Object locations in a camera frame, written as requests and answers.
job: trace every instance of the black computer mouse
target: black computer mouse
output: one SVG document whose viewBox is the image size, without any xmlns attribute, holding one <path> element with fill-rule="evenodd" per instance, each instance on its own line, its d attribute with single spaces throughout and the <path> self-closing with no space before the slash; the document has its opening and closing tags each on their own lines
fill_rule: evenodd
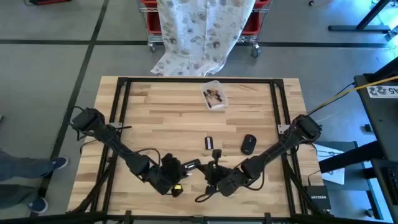
<svg viewBox="0 0 398 224">
<path fill-rule="evenodd" d="M 250 155 L 254 151 L 254 147 L 256 146 L 257 139 L 251 134 L 245 135 L 242 146 L 241 146 L 241 151 L 245 155 Z"/>
</svg>

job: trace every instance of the butcher block tabletop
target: butcher block tabletop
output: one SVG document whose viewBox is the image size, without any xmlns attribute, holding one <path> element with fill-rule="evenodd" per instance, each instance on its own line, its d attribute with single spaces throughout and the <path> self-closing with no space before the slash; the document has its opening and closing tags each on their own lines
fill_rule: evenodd
<svg viewBox="0 0 398 224">
<path fill-rule="evenodd" d="M 102 77 L 95 99 L 95 108 L 109 120 L 118 77 Z M 213 160 L 211 150 L 205 149 L 205 137 L 211 136 L 215 149 L 222 149 L 220 165 L 234 167 L 250 156 L 241 153 L 244 136 L 257 138 L 253 155 L 260 154 L 278 141 L 272 107 L 270 84 L 223 83 L 229 106 L 210 111 L 201 95 L 201 83 L 133 82 L 129 92 L 122 142 L 133 151 L 153 147 L 161 156 L 171 153 L 181 163 L 199 159 L 202 164 Z M 306 109 L 298 78 L 284 78 L 285 94 L 291 119 L 305 114 Z M 283 109 L 277 89 L 279 113 Z M 116 121 L 124 93 L 121 90 Z M 103 144 L 95 141 L 83 147 L 68 210 L 76 208 L 94 186 L 100 164 Z M 157 161 L 154 151 L 145 151 Z M 297 152 L 303 184 L 308 175 L 319 170 L 317 154 L 310 145 L 302 144 Z M 282 161 L 278 157 L 265 169 L 265 184 L 260 191 L 239 188 L 229 197 L 214 194 L 203 203 L 194 199 L 205 193 L 205 176 L 192 170 L 191 176 L 181 180 L 183 193 L 173 198 L 161 195 L 149 183 L 142 183 L 130 173 L 125 162 L 118 158 L 114 176 L 109 214 L 159 216 L 214 216 L 214 217 L 290 217 Z M 261 178 L 251 187 L 258 187 Z M 312 185 L 323 185 L 320 173 L 311 175 Z M 292 184 L 296 212 L 300 212 L 299 197 Z M 104 187 L 99 197 L 98 209 L 102 208 Z"/>
</svg>

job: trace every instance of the concrete floor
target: concrete floor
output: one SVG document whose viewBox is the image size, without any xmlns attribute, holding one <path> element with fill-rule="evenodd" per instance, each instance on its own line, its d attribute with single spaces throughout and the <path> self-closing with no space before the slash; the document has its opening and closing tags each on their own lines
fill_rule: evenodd
<svg viewBox="0 0 398 224">
<path fill-rule="evenodd" d="M 368 13 L 370 0 L 335 0 L 322 6 L 324 3 L 326 0 L 316 0 L 313 7 L 308 7 L 305 0 L 274 0 L 263 24 L 260 41 L 385 42 L 382 34 L 327 31 L 331 24 L 357 24 Z M 74 0 L 37 7 L 25 6 L 22 0 L 0 0 L 0 40 L 90 40 L 102 4 L 103 1 L 99 0 Z M 372 24 L 381 22 L 375 18 Z M 109 1 L 98 40 L 146 40 L 145 25 L 134 0 Z M 312 109 L 351 83 L 355 75 L 375 72 L 391 61 L 397 56 L 394 47 L 262 47 L 257 59 L 250 56 L 250 47 L 235 47 L 225 67 L 216 76 L 297 77 L 306 107 Z M 5 115 L 0 125 L 0 147 L 15 156 L 51 155 L 87 48 L 87 45 L 76 44 L 0 44 L 0 114 Z M 149 70 L 163 53 L 163 47 L 151 53 L 145 45 L 95 46 L 76 105 L 93 106 L 103 75 L 153 75 Z M 313 117 L 320 120 L 334 113 L 337 114 L 320 122 L 324 130 L 322 141 L 357 141 L 362 145 L 375 139 L 360 129 L 368 119 L 356 93 Z M 53 175 L 46 196 L 50 204 L 46 215 L 64 213 L 67 208 L 80 158 L 80 144 L 75 141 L 75 132 L 68 129 L 60 155 L 69 157 L 71 164 Z M 38 186 L 40 180 L 12 179 L 7 183 Z M 361 193 L 334 192 L 336 196 L 333 196 L 332 203 L 346 202 L 347 206 L 344 210 L 336 208 L 333 214 L 364 218 L 358 211 L 370 208 L 369 204 L 339 199 L 358 198 L 355 194 Z M 390 222 L 388 210 L 385 204 L 383 206 L 385 221 Z M 0 219 L 28 215 L 29 211 L 23 205 L 0 210 Z"/>
</svg>

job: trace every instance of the person's foot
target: person's foot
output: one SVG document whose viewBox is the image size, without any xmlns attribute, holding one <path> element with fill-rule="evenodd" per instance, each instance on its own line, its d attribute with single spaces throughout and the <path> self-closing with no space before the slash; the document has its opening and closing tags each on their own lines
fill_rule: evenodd
<svg viewBox="0 0 398 224">
<path fill-rule="evenodd" d="M 28 204 L 28 208 L 35 213 L 44 213 L 49 209 L 49 204 L 42 197 L 37 197 L 32 203 Z"/>
<path fill-rule="evenodd" d="M 52 165 L 53 165 L 54 170 L 62 169 L 65 166 L 67 166 L 68 163 L 69 163 L 69 159 L 66 157 L 57 157 L 52 160 Z"/>
</svg>

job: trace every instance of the yellow cable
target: yellow cable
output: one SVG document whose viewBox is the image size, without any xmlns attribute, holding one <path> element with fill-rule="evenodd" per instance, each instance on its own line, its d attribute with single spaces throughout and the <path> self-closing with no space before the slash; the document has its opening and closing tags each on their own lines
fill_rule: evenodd
<svg viewBox="0 0 398 224">
<path fill-rule="evenodd" d="M 394 77 L 391 77 L 391 78 L 385 78 L 385 79 L 380 80 L 380 81 L 377 81 L 377 82 L 368 83 L 368 84 L 366 84 L 366 85 L 361 85 L 361 86 L 358 86 L 358 87 L 351 88 L 351 89 L 349 89 L 349 90 L 343 91 L 343 92 L 337 94 L 336 96 L 330 98 L 329 100 L 326 100 L 324 103 L 322 103 L 321 105 L 317 106 L 315 109 L 313 109 L 313 110 L 311 110 L 310 112 L 308 112 L 308 114 L 313 113 L 313 112 L 316 111 L 317 109 L 321 108 L 322 106 L 327 105 L 327 104 L 330 103 L 331 101 L 333 101 L 333 100 L 335 100 L 335 99 L 337 99 L 337 98 L 343 96 L 344 94 L 351 93 L 352 91 L 360 90 L 360 89 L 366 88 L 366 87 L 368 87 L 368 86 L 377 85 L 377 84 L 384 83 L 384 82 L 389 82 L 389 81 L 392 81 L 392 80 L 395 80 L 395 79 L 398 79 L 398 76 L 394 76 Z"/>
</svg>

